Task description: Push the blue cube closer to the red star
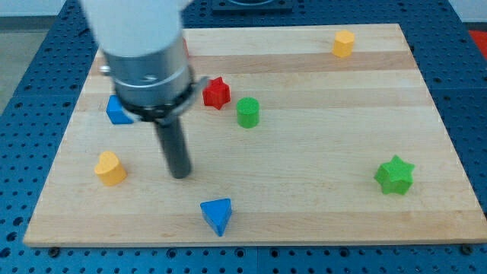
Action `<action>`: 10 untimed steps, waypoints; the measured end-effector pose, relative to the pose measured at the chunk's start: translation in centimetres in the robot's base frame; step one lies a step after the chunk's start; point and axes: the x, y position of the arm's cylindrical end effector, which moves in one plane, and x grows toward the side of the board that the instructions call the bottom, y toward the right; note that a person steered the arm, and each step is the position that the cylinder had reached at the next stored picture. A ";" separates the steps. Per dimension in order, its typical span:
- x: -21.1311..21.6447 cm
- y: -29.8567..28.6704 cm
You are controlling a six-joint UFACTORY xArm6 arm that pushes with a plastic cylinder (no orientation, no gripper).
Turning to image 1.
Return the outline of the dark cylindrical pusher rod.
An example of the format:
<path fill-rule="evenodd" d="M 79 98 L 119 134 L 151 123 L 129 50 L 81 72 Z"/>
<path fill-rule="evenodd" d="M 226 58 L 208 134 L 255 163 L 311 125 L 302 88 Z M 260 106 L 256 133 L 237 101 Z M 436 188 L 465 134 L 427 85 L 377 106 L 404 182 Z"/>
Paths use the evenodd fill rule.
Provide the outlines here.
<path fill-rule="evenodd" d="M 180 119 L 176 118 L 168 123 L 158 120 L 155 128 L 171 176 L 176 179 L 188 177 L 192 165 Z"/>

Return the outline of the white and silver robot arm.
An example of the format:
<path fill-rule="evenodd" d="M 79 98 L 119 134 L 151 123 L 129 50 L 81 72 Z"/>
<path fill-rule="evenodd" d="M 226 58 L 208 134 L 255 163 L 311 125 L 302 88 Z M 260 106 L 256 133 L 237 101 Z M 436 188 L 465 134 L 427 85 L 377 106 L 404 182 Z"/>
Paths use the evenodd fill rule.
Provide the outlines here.
<path fill-rule="evenodd" d="M 192 171 L 180 124 L 196 96 L 197 81 L 186 54 L 181 13 L 189 0 L 81 0 L 80 5 L 110 68 L 122 106 L 154 124 L 172 177 Z"/>

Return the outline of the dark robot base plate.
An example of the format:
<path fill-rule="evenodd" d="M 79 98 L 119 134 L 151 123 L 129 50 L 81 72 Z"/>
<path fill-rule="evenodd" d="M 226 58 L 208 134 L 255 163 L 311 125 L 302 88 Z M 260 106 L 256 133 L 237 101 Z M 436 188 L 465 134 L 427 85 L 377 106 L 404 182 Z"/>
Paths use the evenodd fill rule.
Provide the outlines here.
<path fill-rule="evenodd" d="M 267 14 L 291 12 L 295 0 L 211 0 L 212 14 Z"/>

